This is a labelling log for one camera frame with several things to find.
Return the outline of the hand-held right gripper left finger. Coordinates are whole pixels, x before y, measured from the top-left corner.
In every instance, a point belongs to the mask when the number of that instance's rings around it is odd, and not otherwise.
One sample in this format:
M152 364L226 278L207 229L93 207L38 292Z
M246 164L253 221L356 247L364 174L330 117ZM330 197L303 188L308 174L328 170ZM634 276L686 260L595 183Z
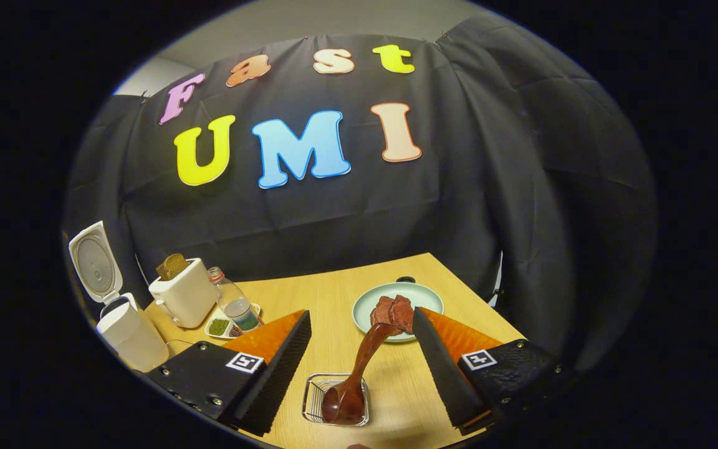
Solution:
M262 437L311 335L310 312L299 310L223 345L191 344L145 377L199 414Z

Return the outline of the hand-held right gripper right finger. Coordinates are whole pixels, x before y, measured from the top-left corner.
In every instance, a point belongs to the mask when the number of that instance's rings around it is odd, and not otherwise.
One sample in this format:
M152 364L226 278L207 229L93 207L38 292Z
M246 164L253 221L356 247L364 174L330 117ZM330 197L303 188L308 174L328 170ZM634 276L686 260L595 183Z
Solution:
M502 343L425 307L415 307L413 330L463 435L504 427L569 389L569 367L527 339Z

